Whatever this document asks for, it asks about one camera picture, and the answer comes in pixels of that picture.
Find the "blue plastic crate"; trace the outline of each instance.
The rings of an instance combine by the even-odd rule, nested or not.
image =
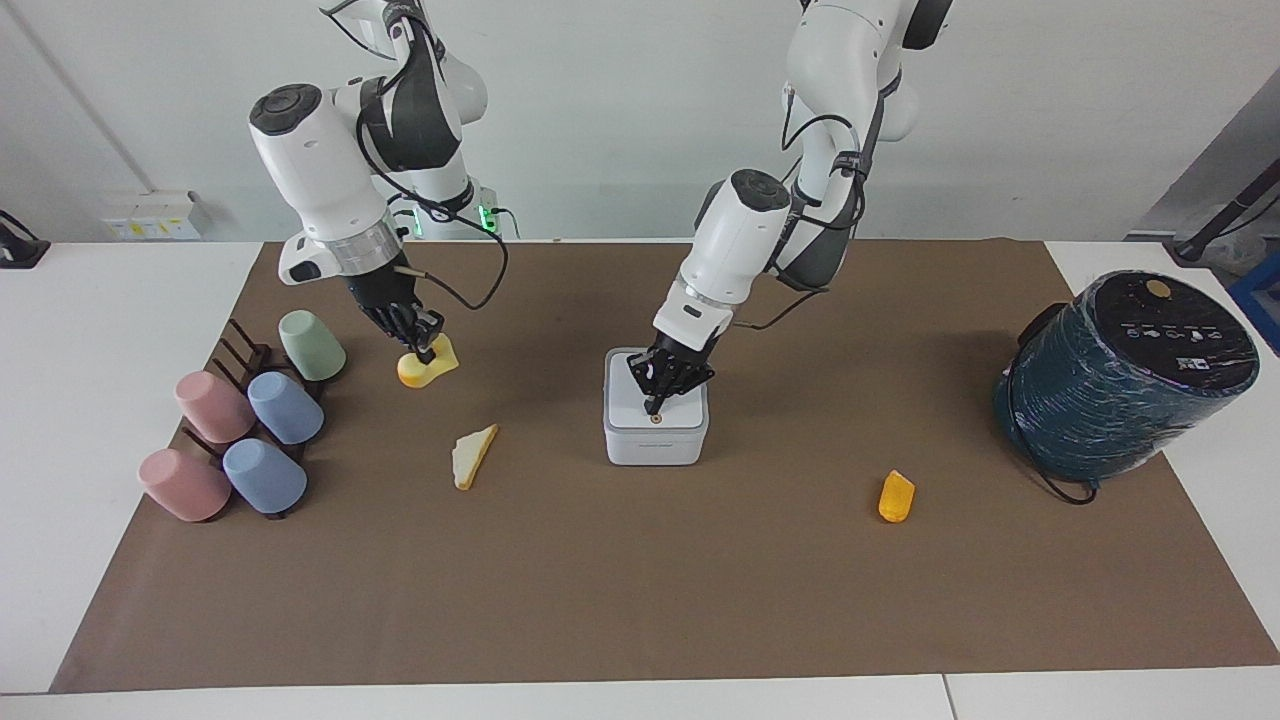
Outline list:
[[[1280,252],[1272,252],[1228,292],[1262,333],[1271,352],[1280,355]]]

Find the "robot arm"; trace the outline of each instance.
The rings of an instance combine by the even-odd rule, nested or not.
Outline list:
[[[484,114],[488,95],[475,70],[447,53],[416,0],[348,1],[326,14],[347,14],[366,28],[376,18],[399,69],[390,79],[330,91],[284,86],[253,106],[253,143],[303,227],[284,246],[280,279],[343,277],[361,310],[429,363],[444,318],[422,307],[415,278],[396,270],[408,265],[407,231],[392,222],[370,173],[407,173],[430,217],[449,222],[475,193],[461,126]]]
[[[788,124],[799,128],[785,145],[797,137],[804,146],[799,177],[788,192],[764,173],[739,170],[712,188],[692,250],[654,318],[657,340],[628,357],[652,415],[714,375],[708,356],[756,274],[773,274],[799,291],[826,291],[865,205],[863,182],[884,99],[900,85],[901,50],[932,45],[950,0],[801,4],[783,91]],[[897,122],[902,135],[913,122]],[[744,183],[754,191],[742,193]],[[767,209],[753,205],[762,196],[769,199]]]

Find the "white plastic container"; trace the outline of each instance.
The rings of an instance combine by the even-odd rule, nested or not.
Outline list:
[[[649,416],[627,356],[644,347],[616,347],[604,356],[604,443],[614,465],[692,465],[703,454],[710,420],[707,386],[672,397]]]

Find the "cup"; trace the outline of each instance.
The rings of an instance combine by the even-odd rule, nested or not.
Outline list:
[[[307,473],[279,447],[257,438],[237,442],[223,455],[223,470],[253,510],[275,515],[293,507],[307,489]]]
[[[294,310],[280,318],[280,343],[307,380],[328,380],[347,364],[347,351],[320,318],[307,310]]]
[[[160,507],[188,523],[212,518],[232,496],[232,486],[218,468],[173,448],[148,455],[138,466],[138,482]]]
[[[232,383],[200,370],[178,380],[173,391],[200,437],[209,442],[228,443],[244,437],[253,427],[253,407]]]
[[[320,404],[280,373],[253,378],[248,384],[248,401],[257,419],[284,445],[306,442],[324,425]]]

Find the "brown table surface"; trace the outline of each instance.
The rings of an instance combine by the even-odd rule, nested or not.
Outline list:
[[[1162,456],[1078,509],[1000,434],[1015,334],[1070,296],[1039,243],[856,242],[833,292],[717,348],[698,465],[609,465],[604,355],[652,340],[686,251],[517,246],[477,314],[421,287],[462,368],[408,391],[342,286],[282,286],[268,246],[234,316],[274,343],[306,307],[349,354],[308,495],[195,525],[143,498],[52,689],[1280,662]],[[497,265],[410,258],[471,296]],[[791,299],[760,281],[741,316]],[[490,423],[458,492],[453,441]],[[895,468],[901,525],[874,510]]]

